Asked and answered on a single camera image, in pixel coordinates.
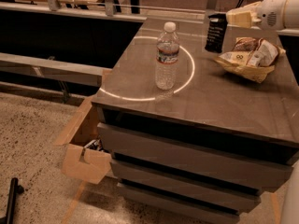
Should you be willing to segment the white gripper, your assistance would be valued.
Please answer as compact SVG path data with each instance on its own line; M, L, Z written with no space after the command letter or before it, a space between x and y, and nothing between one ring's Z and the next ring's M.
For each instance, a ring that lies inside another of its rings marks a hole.
M282 30L285 0L263 0L231 9L226 13L230 25L250 28L257 25L264 30Z

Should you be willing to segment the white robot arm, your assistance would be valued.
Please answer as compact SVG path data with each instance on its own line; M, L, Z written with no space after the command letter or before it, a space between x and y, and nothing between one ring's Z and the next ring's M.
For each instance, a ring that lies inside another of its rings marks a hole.
M299 0L263 0L226 13L230 25L264 30L299 28ZM299 224L299 161L293 165L279 224Z

